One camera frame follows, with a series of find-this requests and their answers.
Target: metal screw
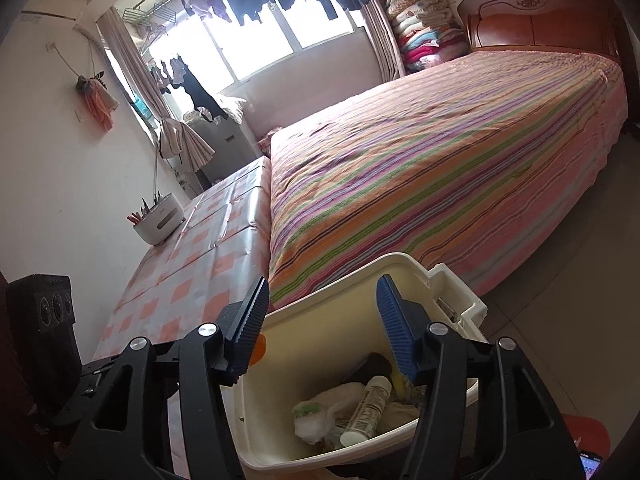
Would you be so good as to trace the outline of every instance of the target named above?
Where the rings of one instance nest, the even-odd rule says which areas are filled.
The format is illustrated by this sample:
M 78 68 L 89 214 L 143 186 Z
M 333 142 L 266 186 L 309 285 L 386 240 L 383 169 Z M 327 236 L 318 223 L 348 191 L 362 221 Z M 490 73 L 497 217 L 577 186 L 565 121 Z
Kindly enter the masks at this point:
M 140 350 L 145 346 L 146 346 L 146 339 L 143 337 L 137 337 L 131 343 L 129 343 L 129 347 L 132 350 Z
M 448 331 L 449 329 L 444 323 L 432 323 L 429 327 L 429 332 L 435 335 L 445 335 Z
M 500 341 L 498 341 L 498 345 L 505 350 L 515 350 L 517 346 L 516 342 L 510 337 L 501 338 Z
M 218 327 L 215 326 L 213 323 L 205 323 L 204 325 L 200 325 L 198 329 L 198 334 L 206 337 L 206 336 L 215 334 L 217 331 L 218 331 Z

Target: wooden headboard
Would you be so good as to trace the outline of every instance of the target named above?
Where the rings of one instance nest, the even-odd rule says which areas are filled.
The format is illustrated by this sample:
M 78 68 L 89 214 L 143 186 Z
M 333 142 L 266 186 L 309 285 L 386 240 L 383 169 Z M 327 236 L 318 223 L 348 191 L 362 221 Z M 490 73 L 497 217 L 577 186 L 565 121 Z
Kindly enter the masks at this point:
M 629 117 L 640 120 L 638 67 L 613 0 L 463 0 L 458 12 L 473 50 L 593 52 L 615 60 Z

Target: white plastic basket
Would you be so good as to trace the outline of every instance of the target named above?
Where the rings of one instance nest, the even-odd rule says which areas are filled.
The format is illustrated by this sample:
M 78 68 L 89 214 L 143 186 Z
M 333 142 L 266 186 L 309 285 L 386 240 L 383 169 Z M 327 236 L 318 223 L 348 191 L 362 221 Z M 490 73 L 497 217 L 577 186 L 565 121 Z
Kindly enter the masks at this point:
M 337 386 L 367 354 L 393 361 L 375 301 L 376 282 L 390 274 L 398 291 L 469 339 L 486 341 L 478 326 L 486 305 L 444 264 L 425 270 L 407 254 L 391 253 L 266 317 L 267 351 L 226 397 L 227 416 L 242 464 L 257 472 L 296 472 L 365 462 L 407 446 L 417 420 L 371 440 L 324 454 L 294 434 L 291 409 Z M 436 304 L 458 314 L 452 322 Z M 478 400 L 469 380 L 466 405 Z
M 184 209 L 175 195 L 169 193 L 153 206 L 142 220 L 133 226 L 133 229 L 149 245 L 158 245 L 164 242 L 183 221 Z

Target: bottle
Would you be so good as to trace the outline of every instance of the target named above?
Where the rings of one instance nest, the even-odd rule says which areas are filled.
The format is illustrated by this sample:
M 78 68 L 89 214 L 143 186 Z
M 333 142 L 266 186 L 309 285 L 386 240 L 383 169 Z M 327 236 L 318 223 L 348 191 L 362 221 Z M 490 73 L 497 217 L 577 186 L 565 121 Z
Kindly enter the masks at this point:
M 356 411 L 351 416 L 344 433 L 340 436 L 340 443 L 344 447 L 373 438 L 390 394 L 391 383 L 389 379 L 382 375 L 371 378 L 364 389 L 364 395 L 360 399 Z

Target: curtain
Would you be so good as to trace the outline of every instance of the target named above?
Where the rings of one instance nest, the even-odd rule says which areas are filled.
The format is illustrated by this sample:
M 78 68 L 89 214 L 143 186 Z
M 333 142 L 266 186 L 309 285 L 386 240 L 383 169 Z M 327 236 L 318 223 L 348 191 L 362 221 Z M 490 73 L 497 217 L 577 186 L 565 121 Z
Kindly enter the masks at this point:
M 127 82 L 161 124 L 160 155 L 180 156 L 186 170 L 195 173 L 213 158 L 213 149 L 190 126 L 172 117 L 118 11 L 111 7 L 97 23 Z
M 405 76 L 400 49 L 386 18 L 385 10 L 380 5 L 380 0 L 371 0 L 362 6 L 360 12 L 364 18 L 369 41 L 378 59 L 382 82 L 386 83 Z

